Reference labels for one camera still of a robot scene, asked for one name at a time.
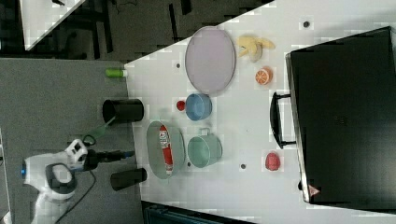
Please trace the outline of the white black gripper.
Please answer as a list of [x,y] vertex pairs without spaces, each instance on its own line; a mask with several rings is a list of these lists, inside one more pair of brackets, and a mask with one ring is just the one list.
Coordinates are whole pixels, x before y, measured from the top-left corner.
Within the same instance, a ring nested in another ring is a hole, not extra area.
[[96,169],[100,162],[105,161],[105,155],[109,160],[123,160],[135,155],[133,151],[96,152],[88,149],[80,139],[73,140],[64,152],[67,155],[66,166],[76,172]]

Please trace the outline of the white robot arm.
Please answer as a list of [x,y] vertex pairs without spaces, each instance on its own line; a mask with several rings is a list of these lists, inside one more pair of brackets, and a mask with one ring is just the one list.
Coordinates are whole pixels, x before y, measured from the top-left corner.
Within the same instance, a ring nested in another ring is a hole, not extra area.
[[133,151],[95,152],[80,139],[63,151],[28,157],[21,174],[25,185],[38,191],[32,224],[55,224],[69,210],[78,186],[77,172],[91,171],[101,162],[130,158]]

